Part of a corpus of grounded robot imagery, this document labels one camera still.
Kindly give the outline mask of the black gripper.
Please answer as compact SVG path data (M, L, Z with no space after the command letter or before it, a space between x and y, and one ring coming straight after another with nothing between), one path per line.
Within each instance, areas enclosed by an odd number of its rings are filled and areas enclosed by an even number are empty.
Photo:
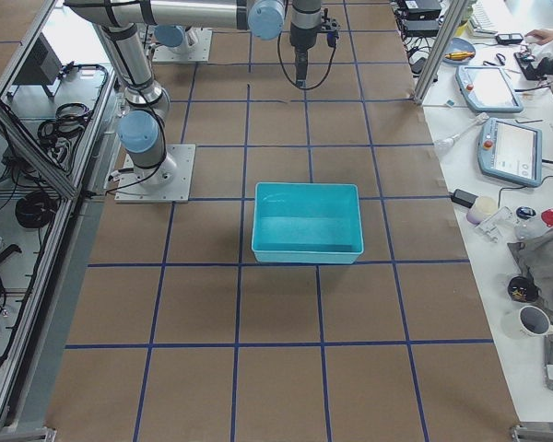
M322 17L320 24L310 29L302 29L297 25L291 25L289 42L294 48L295 53L295 87L307 87L309 50L315 45L319 34L325 35L327 45L332 51L323 77L313 87L319 87L327 79L337 49L339 29L340 26L337 20L330 17Z

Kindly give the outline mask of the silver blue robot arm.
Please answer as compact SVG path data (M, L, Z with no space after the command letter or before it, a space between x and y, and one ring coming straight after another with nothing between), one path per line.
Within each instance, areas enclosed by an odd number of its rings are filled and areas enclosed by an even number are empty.
M198 44L197 30L178 25L157 25L154 29L156 41L172 52L191 52Z
M307 87L308 55L318 35L325 35L334 49L339 31L319 1L67 1L65 6L94 26L125 87L131 110L121 119L118 135L133 162L129 186L146 192L172 182L178 165L165 140L168 94L154 77L138 25L248 30L270 41L289 24L295 53L295 75L289 81L299 90Z

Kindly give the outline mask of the person hand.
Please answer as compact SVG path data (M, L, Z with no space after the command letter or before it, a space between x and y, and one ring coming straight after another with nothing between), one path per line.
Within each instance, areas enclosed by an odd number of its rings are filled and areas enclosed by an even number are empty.
M553 41L553 29L533 29L524 35L524 39L533 44L547 44Z

